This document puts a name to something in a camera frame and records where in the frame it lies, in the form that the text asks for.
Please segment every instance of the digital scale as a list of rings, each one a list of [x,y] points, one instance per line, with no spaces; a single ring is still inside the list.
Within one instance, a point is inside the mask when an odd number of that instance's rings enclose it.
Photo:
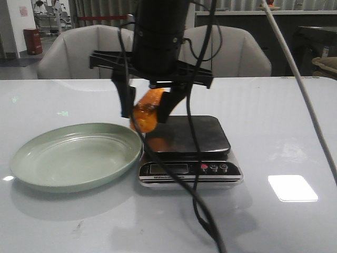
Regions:
[[[243,180],[243,174],[217,118],[192,116],[202,163],[191,135],[187,116],[170,116],[147,133],[146,141],[160,159],[182,180],[193,185],[200,167],[198,189],[226,189]],[[182,189],[145,153],[141,160],[139,180],[153,189]]]

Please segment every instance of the chair backrest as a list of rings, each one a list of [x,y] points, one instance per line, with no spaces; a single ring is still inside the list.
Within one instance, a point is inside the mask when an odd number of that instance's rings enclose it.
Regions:
[[[187,29],[184,37],[192,41],[193,51],[198,56],[204,41],[207,26]],[[253,36],[242,29],[220,26],[223,44],[212,60],[203,62],[201,67],[212,70],[214,77],[270,76],[271,63]],[[220,44],[217,26],[212,27],[212,36],[205,58],[216,52]],[[180,60],[195,64],[188,43],[182,45]]]
[[[59,35],[37,68],[39,79],[109,79],[111,70],[89,69],[94,50],[121,51],[117,27],[92,25],[68,30]],[[133,32],[122,29],[127,51],[132,48]]]

